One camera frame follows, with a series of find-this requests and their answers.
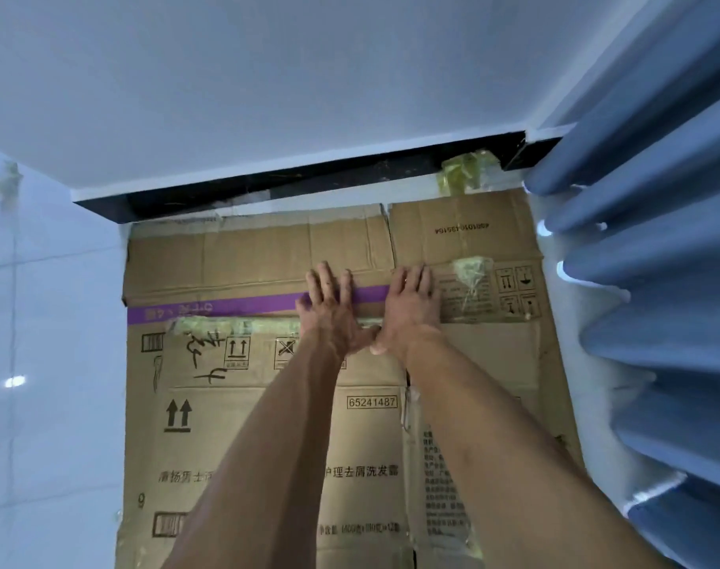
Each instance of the human hand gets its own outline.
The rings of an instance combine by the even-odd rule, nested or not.
[[[326,262],[318,264],[317,273],[308,271],[307,296],[300,297],[296,302],[299,314],[299,336],[314,334],[318,339],[326,339],[336,349],[336,353],[344,358],[348,353],[356,353],[372,344],[379,327],[362,328],[355,319],[352,310],[352,273],[349,269],[342,272],[339,281],[339,302],[336,302],[336,281]]]
[[[371,352],[386,351],[405,362],[408,344],[418,330],[438,330],[441,292],[434,285],[431,268],[397,268],[386,296],[384,326]]]

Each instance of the floor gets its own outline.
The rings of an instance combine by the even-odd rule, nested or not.
[[[0,569],[111,569],[123,480],[124,231],[73,205],[59,183],[21,171],[16,204],[0,205]],[[223,211],[436,195],[435,180],[424,176]],[[536,217],[552,203],[532,200]],[[621,505],[659,474],[608,426],[646,376],[579,346],[579,327],[619,303],[556,276],[556,262],[580,241],[541,239],[545,276],[587,468]]]

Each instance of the cardboard box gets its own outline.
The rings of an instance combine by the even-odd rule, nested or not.
[[[522,195],[394,205],[389,224],[380,206],[138,224],[124,286],[126,480],[117,566],[162,564],[223,452],[298,347],[293,334],[175,335],[167,322],[193,314],[293,315],[305,271],[323,259],[335,271],[352,269],[358,315],[381,316],[395,263],[426,258],[448,288],[446,317],[489,322],[448,326],[453,343],[573,453],[573,414],[562,366],[554,365],[560,355]],[[475,292],[452,271],[452,259],[468,256],[492,266]],[[531,283],[500,292],[507,269],[516,285]],[[517,296],[518,312],[505,309],[506,295]],[[534,307],[537,315],[526,319]],[[471,553],[467,517],[446,466],[432,460],[439,453],[429,434],[399,363],[367,351],[347,358],[334,398],[319,566],[411,567],[414,548]]]

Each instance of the curtain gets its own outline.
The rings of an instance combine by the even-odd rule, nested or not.
[[[625,513],[679,564],[720,567],[720,0],[688,9],[525,186],[578,192],[543,234],[604,230],[561,277],[630,292],[583,329],[583,348],[657,375],[611,425],[675,474]]]

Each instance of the forearm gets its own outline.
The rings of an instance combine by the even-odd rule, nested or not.
[[[306,334],[226,452],[166,569],[310,567],[343,356]]]
[[[432,328],[409,348],[424,416],[495,567],[660,567],[555,440]]]

